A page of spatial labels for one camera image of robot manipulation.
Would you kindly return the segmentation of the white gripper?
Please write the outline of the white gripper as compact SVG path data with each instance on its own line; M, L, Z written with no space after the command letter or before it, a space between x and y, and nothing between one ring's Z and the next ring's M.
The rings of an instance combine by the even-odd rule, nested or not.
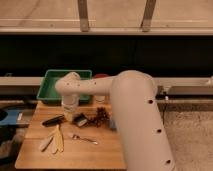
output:
M79 99L80 97L77 94L71 94L71 95L64 95L62 97L61 105L64 112L64 116L68 122L73 121L73 111L78 107L79 105Z

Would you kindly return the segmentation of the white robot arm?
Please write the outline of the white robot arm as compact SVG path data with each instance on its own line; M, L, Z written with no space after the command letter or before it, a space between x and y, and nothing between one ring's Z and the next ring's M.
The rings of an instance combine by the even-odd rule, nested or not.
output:
M78 106L79 94L110 97L127 171L178 171L156 102L153 77L128 70L81 80L71 72L59 79L55 88L66 110Z

